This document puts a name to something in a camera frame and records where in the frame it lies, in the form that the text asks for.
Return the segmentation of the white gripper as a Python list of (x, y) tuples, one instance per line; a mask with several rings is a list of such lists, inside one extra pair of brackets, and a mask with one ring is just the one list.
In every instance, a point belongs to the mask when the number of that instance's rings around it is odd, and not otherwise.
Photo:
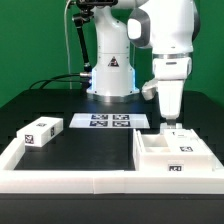
[(159, 81), (157, 86), (161, 116), (169, 128), (176, 127), (180, 115), (183, 94), (183, 80)]

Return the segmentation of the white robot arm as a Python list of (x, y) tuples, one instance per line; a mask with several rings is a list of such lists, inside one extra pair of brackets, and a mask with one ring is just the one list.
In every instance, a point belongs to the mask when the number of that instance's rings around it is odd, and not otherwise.
[[(179, 117), (185, 80), (192, 71), (193, 40), (200, 30), (194, 0), (118, 0), (116, 9), (130, 9), (127, 23), (115, 20), (111, 7), (93, 9), (97, 63), (88, 95), (104, 102), (122, 102), (141, 93), (159, 98), (160, 114), (169, 125)], [(154, 78), (135, 87), (130, 47), (152, 50)]]

